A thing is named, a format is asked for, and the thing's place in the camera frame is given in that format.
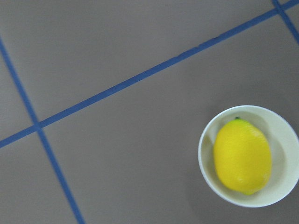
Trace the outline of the yellow lemon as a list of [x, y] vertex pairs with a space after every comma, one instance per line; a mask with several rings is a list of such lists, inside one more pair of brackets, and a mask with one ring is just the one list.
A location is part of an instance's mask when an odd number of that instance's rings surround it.
[[263, 189], [271, 177], [271, 149], [265, 135], [240, 117], [219, 130], [213, 156], [216, 174], [230, 190], [252, 195]]

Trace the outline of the white bowl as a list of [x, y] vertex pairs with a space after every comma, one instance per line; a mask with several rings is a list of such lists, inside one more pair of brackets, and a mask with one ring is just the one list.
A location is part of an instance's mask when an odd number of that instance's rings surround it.
[[[250, 196], [225, 187], [214, 168], [213, 146], [216, 135], [226, 123], [236, 117], [259, 128], [271, 148], [270, 180], [263, 189]], [[299, 138], [279, 114], [256, 105], [239, 105], [220, 112], [206, 125], [199, 139], [198, 162], [206, 183], [222, 199], [242, 207], [269, 206], [285, 198], [299, 181]]]

